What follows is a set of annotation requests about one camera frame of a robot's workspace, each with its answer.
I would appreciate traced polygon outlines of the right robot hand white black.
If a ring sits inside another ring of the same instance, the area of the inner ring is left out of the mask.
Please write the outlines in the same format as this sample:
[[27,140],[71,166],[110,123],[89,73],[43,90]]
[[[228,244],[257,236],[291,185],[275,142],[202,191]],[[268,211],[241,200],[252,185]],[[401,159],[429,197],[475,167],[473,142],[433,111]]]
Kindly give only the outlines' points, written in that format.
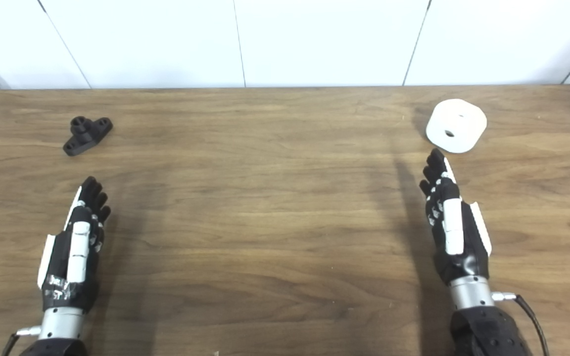
[[432,232],[434,266],[445,284],[461,277],[489,278],[491,241],[477,203],[461,197],[452,167],[434,148],[419,187],[425,195],[425,215]]

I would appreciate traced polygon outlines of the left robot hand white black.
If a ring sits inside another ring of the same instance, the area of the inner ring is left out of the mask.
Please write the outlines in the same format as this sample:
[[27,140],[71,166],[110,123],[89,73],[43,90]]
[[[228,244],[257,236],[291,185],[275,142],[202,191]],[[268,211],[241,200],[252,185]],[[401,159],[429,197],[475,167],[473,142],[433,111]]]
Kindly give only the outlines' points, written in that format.
[[104,225],[111,214],[107,200],[102,184],[88,176],[77,189],[62,231],[47,235],[38,270],[43,311],[75,308],[88,313],[93,308]]

